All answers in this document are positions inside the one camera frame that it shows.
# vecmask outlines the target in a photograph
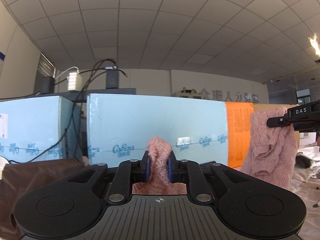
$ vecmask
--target window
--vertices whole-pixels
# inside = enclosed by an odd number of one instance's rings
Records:
[[[297,99],[298,99],[299,105],[311,103],[310,89],[307,88],[307,89],[303,89],[303,90],[298,90],[297,91]]]
[[[52,65],[52,63],[43,54],[41,54],[33,92],[37,93],[41,91],[42,78],[49,76],[54,77],[55,73],[56,68],[54,67],[54,65]]]
[[[43,54],[41,54],[38,65],[38,71],[45,77],[54,77],[56,73],[56,68]]]

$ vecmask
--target crosshair marking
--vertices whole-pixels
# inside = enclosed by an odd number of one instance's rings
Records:
[[[157,199],[155,199],[155,201],[157,201],[158,203],[162,203],[163,201],[165,201],[165,199],[163,199],[163,198],[157,198]]]

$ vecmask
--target chinese characters sign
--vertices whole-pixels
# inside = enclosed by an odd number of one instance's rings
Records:
[[[201,91],[204,99],[211,100],[210,92],[206,89]],[[255,94],[244,93],[240,94],[237,92],[236,94],[232,94],[230,91],[227,92],[227,95],[223,95],[222,90],[213,90],[212,91],[212,100],[215,101],[225,101],[225,102],[250,102],[250,103],[258,103],[259,97]]]

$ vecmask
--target cable knit texture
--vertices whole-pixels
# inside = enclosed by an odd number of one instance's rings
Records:
[[[151,159],[150,179],[147,183],[133,184],[133,194],[180,195],[187,193],[185,184],[169,182],[167,161],[171,150],[172,146],[159,137],[148,142]]]
[[[251,115],[251,141],[241,171],[276,186],[287,188],[293,173],[297,142],[293,126],[269,128],[268,118],[283,116],[281,107]]]

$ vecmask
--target brown leather cloth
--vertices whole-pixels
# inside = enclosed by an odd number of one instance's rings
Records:
[[[6,164],[0,180],[0,237],[18,240],[22,236],[13,216],[19,198],[83,168],[77,159]]]

